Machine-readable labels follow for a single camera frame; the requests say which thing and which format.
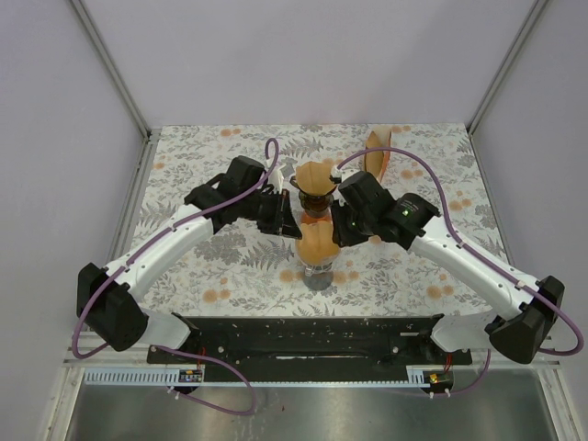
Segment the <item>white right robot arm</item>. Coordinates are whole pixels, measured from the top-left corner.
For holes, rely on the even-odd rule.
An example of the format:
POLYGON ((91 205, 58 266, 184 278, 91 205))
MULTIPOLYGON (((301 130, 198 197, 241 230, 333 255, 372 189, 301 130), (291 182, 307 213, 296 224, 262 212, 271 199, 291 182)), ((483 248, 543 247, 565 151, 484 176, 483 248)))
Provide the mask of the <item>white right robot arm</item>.
POLYGON ((475 243, 455 239, 437 207, 414 194, 394 198, 368 172, 349 176, 331 206, 333 240, 355 246, 378 236, 426 258, 482 297, 487 313, 439 319, 418 341, 420 357, 436 364, 460 349, 493 348, 519 363, 533 361, 556 321, 564 294, 554 276, 536 279, 507 265, 475 243))

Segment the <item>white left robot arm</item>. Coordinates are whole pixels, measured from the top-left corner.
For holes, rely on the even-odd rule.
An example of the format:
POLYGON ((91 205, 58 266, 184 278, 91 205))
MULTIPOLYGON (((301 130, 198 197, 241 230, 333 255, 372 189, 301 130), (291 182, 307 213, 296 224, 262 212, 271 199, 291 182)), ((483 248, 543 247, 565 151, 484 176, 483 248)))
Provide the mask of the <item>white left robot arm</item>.
POLYGON ((239 219, 262 234, 299 239, 289 192, 276 168, 245 156, 226 172, 193 188, 162 227, 143 243, 103 267, 86 265, 78 275, 76 313, 106 346, 122 352, 137 343, 167 346, 176 361, 188 363, 199 351, 197 337, 178 316, 140 307, 152 284, 190 249, 210 240, 239 219))

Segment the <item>grey glass carafe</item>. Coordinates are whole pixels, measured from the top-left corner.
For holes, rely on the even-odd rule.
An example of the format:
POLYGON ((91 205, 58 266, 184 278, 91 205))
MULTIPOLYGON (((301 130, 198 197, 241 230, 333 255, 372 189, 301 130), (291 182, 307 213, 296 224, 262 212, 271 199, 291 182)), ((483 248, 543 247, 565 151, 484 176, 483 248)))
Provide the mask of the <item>grey glass carafe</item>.
POLYGON ((322 291, 328 289, 334 279, 332 271, 312 273, 305 271, 303 273, 302 281, 304 285, 312 291, 322 291))

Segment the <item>clear glass dripper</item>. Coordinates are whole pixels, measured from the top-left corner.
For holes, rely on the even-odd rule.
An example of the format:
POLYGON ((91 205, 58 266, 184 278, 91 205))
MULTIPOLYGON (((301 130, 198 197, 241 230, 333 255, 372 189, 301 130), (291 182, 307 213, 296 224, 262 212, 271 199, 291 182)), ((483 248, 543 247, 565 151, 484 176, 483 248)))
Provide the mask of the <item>clear glass dripper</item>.
POLYGON ((311 261, 309 259, 300 258, 301 264, 303 266, 303 274, 305 277, 312 277, 314 275, 326 274, 333 271, 333 264, 334 261, 337 259, 338 255, 330 255, 323 257, 319 260, 311 261))

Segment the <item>olive green glass dripper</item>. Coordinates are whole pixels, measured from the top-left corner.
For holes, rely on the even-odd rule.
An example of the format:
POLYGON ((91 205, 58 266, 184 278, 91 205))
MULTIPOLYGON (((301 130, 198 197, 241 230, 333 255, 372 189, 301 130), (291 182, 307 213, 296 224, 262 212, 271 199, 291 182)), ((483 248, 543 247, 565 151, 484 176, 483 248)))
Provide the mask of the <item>olive green glass dripper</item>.
POLYGON ((300 205, 302 206, 303 210, 312 210, 312 211, 323 211, 323 210, 330 210, 331 205, 334 202, 333 193, 336 190, 336 187, 331 189, 330 191, 326 192, 323 195, 313 195, 310 193, 305 192, 300 188, 298 185, 296 177, 293 175, 289 182, 299 191, 299 200, 300 205))

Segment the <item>brown paper coffee filter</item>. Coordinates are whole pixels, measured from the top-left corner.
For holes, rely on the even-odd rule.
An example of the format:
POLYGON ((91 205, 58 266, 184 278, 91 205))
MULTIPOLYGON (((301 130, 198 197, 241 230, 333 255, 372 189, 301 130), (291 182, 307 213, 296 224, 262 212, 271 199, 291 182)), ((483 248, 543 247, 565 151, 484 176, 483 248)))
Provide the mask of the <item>brown paper coffee filter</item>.
POLYGON ((307 162, 296 168, 299 189, 312 196, 323 196, 335 189, 331 181, 332 166, 326 163, 307 162))
POLYGON ((297 240, 300 260, 310 266, 331 263, 340 253, 340 247, 333 241, 334 227, 329 221, 320 220, 300 226, 302 239, 297 240))

